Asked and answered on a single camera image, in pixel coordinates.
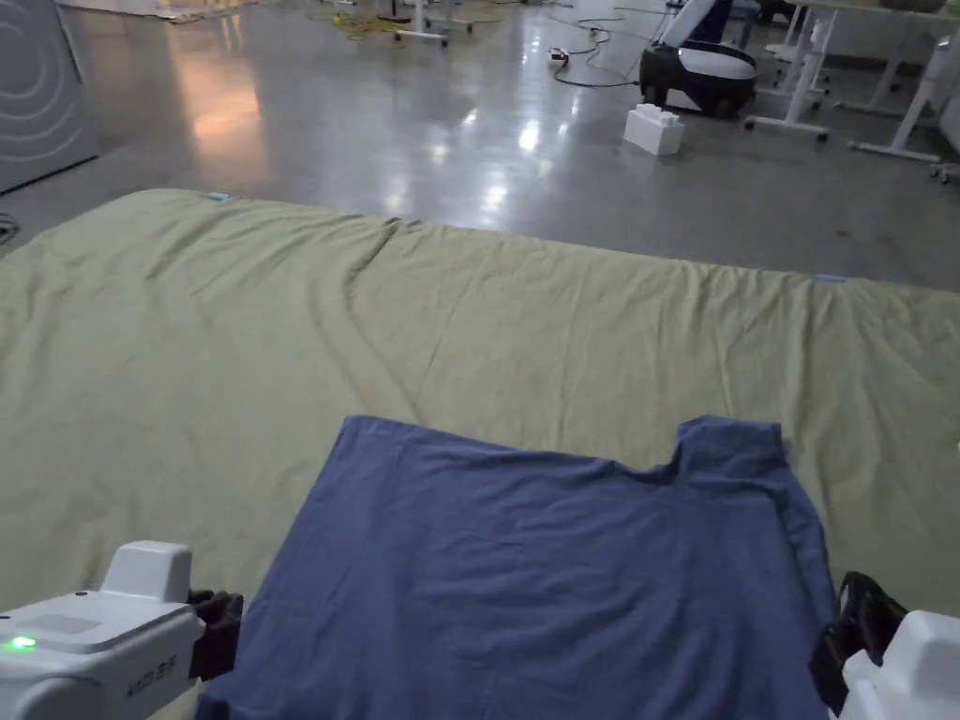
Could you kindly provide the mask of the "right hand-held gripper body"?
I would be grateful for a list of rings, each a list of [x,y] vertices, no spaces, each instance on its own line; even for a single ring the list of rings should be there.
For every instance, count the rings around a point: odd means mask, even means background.
[[[956,719],[958,618],[863,611],[829,625],[808,668],[833,719]]]

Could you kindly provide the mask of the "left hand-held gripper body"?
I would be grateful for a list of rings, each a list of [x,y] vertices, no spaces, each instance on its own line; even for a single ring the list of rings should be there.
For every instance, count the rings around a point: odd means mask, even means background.
[[[103,582],[1,615],[5,719],[148,719],[233,670],[245,600],[194,590],[188,547],[117,549]]]

